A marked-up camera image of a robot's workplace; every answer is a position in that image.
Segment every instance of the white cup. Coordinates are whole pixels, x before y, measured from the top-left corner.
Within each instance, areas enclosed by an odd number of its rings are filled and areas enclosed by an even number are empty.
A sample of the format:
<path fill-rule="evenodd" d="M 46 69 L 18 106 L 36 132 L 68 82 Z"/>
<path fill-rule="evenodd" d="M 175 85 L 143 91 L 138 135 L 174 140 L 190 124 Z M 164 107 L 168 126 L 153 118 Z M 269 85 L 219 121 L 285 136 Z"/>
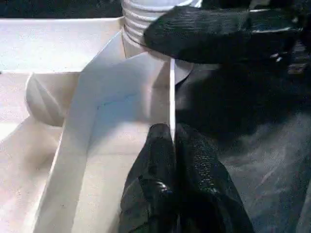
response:
<path fill-rule="evenodd" d="M 123 0 L 126 32 L 144 45 L 143 33 L 148 26 L 175 6 L 191 5 L 197 0 Z"/>

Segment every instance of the black glove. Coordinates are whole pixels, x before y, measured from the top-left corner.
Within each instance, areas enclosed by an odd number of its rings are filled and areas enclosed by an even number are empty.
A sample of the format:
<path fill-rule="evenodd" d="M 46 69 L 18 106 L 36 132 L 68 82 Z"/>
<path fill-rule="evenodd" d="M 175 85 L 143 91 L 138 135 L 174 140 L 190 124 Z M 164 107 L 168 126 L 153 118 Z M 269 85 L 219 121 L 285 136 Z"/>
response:
<path fill-rule="evenodd" d="M 176 228 L 176 158 L 170 129 L 150 128 L 121 200 L 119 233 L 173 233 Z"/>
<path fill-rule="evenodd" d="M 119 233 L 252 233 L 212 143 L 178 125 L 176 156 L 168 126 L 152 126 L 125 183 Z"/>
<path fill-rule="evenodd" d="M 203 64 L 275 61 L 288 54 L 306 17 L 296 8 L 249 10 L 249 2 L 206 0 L 201 8 L 175 7 L 149 26 L 145 43 L 175 59 Z"/>
<path fill-rule="evenodd" d="M 176 127 L 181 228 L 189 233 L 253 233 L 253 226 L 212 141 Z"/>

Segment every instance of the thin white strip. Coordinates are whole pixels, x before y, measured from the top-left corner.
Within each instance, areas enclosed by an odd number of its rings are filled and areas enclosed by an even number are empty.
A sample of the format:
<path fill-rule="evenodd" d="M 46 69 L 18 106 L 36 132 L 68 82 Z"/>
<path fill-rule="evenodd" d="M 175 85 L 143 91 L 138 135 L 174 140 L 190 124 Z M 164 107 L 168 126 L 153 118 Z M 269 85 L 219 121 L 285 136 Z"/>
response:
<path fill-rule="evenodd" d="M 175 141 L 175 59 L 170 64 L 170 130 L 173 142 Z"/>

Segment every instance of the gray fabric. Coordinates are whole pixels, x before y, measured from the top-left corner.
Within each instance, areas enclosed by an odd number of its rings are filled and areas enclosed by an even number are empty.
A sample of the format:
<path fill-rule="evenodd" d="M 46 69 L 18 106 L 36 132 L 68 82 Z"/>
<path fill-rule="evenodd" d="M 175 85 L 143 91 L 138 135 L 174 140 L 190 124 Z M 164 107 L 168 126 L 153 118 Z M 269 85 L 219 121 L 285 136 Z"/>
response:
<path fill-rule="evenodd" d="M 177 86 L 177 122 L 215 140 L 255 232 L 311 232 L 309 102 L 214 68 L 199 65 Z"/>

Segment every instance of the white tray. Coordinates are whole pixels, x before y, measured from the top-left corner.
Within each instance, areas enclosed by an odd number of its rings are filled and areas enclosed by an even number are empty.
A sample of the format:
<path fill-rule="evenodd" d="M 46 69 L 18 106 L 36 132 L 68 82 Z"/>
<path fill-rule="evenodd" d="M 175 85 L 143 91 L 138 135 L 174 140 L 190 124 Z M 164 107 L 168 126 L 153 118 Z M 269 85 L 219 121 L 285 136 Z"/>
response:
<path fill-rule="evenodd" d="M 123 17 L 0 19 L 0 71 L 80 72 L 122 26 Z"/>
<path fill-rule="evenodd" d="M 149 127 L 167 123 L 174 134 L 174 82 L 174 60 L 126 59 L 116 34 L 81 73 L 35 233 L 117 232 L 124 182 Z"/>

